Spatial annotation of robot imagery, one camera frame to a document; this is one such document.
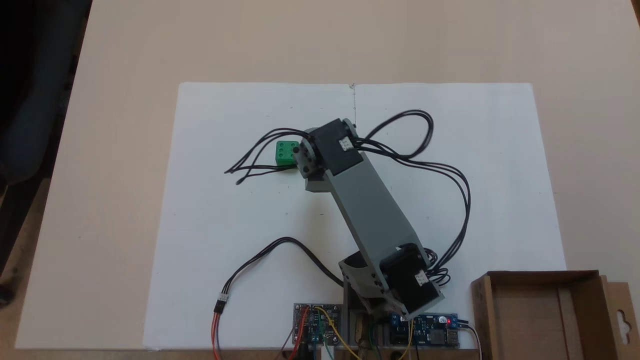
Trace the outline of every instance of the green cube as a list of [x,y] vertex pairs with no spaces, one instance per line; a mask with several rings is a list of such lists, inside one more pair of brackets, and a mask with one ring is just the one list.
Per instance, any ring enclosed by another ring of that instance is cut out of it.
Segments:
[[295,165],[296,160],[293,158],[293,149],[299,149],[299,142],[279,141],[276,143],[276,165]]

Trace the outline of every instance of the wooden table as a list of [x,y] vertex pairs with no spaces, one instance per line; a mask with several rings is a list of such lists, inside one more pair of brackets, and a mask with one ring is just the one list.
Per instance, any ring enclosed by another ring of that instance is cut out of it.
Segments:
[[629,0],[94,0],[17,346],[142,347],[184,81],[530,82],[567,265],[640,308],[639,64]]

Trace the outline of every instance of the white paper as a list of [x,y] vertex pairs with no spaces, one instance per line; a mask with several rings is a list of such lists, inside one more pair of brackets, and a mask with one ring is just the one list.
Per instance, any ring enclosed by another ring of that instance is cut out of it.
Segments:
[[[420,160],[462,170],[472,189],[465,242],[447,265],[453,280],[433,311],[473,320],[469,284],[488,270],[564,270],[564,255],[533,92],[526,84],[180,86],[166,177],[144,344],[211,348],[216,299],[231,274],[271,241],[292,236],[335,274],[357,251],[329,194],[304,191],[299,174],[225,175],[275,127],[307,129],[348,117],[363,136],[400,111],[422,108],[435,121]],[[376,135],[415,149],[425,124],[403,119]],[[273,164],[275,145],[263,155]],[[463,204],[453,182],[371,154],[414,226],[439,254],[460,230]],[[223,348],[280,348],[295,302],[341,303],[342,289],[294,245],[281,245],[234,283],[221,318]],[[462,347],[475,347],[461,335]]]

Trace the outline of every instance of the circuit board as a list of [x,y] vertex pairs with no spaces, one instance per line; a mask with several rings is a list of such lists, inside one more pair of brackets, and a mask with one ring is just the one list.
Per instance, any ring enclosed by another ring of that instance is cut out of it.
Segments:
[[[414,318],[413,340],[418,346],[458,347],[458,314],[425,313]],[[389,343],[406,345],[411,323],[391,314]]]
[[291,342],[295,344],[295,342],[298,340],[298,332],[300,330],[300,316],[304,313],[307,306],[310,308],[303,325],[302,342],[311,344],[316,341],[319,344],[322,344],[324,342],[329,346],[338,345],[340,340],[329,325],[329,319],[326,318],[326,315],[324,313],[314,309],[315,306],[322,307],[329,314],[331,320],[333,320],[333,324],[336,329],[339,330],[340,312],[342,310],[342,306],[338,304],[294,304],[294,330],[293,336],[291,337]]

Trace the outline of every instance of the red wire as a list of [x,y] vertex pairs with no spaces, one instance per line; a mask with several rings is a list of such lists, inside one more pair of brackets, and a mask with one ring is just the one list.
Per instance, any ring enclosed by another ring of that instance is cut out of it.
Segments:
[[293,351],[289,356],[289,360],[293,360],[293,357],[296,355],[296,351],[298,350],[298,346],[300,346],[300,341],[302,341],[302,330],[304,329],[305,320],[307,319],[307,313],[309,312],[309,307],[305,308],[305,312],[302,314],[302,319],[300,319],[300,324],[298,325],[298,339],[296,340],[296,344],[293,345]]
[[216,351],[216,327],[218,326],[219,317],[220,315],[216,313],[213,315],[213,320],[211,321],[211,346],[213,347],[213,358],[215,358],[215,360],[220,360],[218,352]]

